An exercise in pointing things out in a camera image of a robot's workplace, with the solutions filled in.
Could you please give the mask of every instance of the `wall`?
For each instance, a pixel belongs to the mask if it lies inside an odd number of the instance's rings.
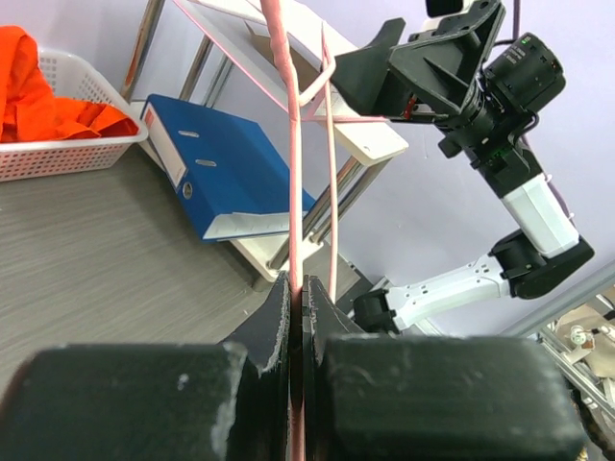
[[[0,21],[23,25],[40,43],[84,57],[120,86],[145,3],[0,0]],[[404,17],[408,33],[418,30],[425,18],[424,2],[419,1],[361,0],[360,8],[354,9],[348,9],[349,2],[344,0],[305,3],[359,46],[387,18]],[[522,31],[532,30],[555,50],[568,79],[565,92],[541,112],[540,126],[530,142],[576,214],[580,231],[598,252],[565,288],[615,256],[608,221],[615,212],[615,201],[609,200],[609,146],[614,145],[615,133],[607,127],[615,103],[610,89],[613,64],[608,59],[613,39],[608,18],[615,13],[615,4],[595,0],[592,6],[598,13],[580,8],[575,0],[557,1],[556,12],[554,5],[546,0],[523,2]],[[510,12],[503,36],[510,30],[509,19]],[[167,1],[152,58],[135,96],[177,95],[200,39],[196,28]],[[207,78],[199,85],[197,100]],[[286,152],[284,114],[238,72],[232,73],[218,107],[257,119],[280,151]],[[436,147],[440,135],[435,130],[396,129],[410,149],[384,170],[343,220],[340,246],[347,259],[372,279],[386,275],[397,283],[415,282],[472,260],[514,229],[467,160],[444,159]],[[307,188],[317,193],[327,180],[326,144],[319,128],[306,126],[305,133]],[[339,156],[340,161],[344,159],[344,153]],[[455,334],[498,332],[544,301],[482,303],[434,320]]]

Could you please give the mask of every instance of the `orange fabric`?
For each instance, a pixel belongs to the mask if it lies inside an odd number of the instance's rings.
[[[130,136],[138,126],[108,104],[56,98],[38,68],[35,41],[16,26],[0,27],[0,142]]]

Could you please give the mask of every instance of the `white basket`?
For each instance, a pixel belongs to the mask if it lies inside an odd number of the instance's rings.
[[[0,182],[109,168],[135,142],[147,138],[147,128],[131,107],[94,67],[81,58],[56,50],[38,50],[40,70],[56,96],[108,103],[138,126],[134,136],[68,141],[0,144]]]

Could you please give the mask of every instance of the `wooden floor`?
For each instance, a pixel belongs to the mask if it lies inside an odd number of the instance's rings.
[[[0,392],[63,343],[215,342],[264,299],[230,244],[203,244],[138,148],[91,173],[0,183]],[[327,252],[307,273],[327,278]],[[340,264],[338,292],[357,276]]]

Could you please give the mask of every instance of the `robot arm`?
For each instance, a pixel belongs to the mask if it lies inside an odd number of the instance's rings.
[[[432,123],[444,135],[443,154],[464,152],[520,229],[462,268],[359,297],[356,321],[372,331],[401,332],[476,301],[544,296],[594,255],[523,140],[565,86],[558,59],[537,36],[523,34],[485,64],[504,19],[501,0],[429,5],[440,5],[430,12],[437,17],[407,43],[398,44],[398,18],[367,47],[336,57],[332,82],[362,115]]]

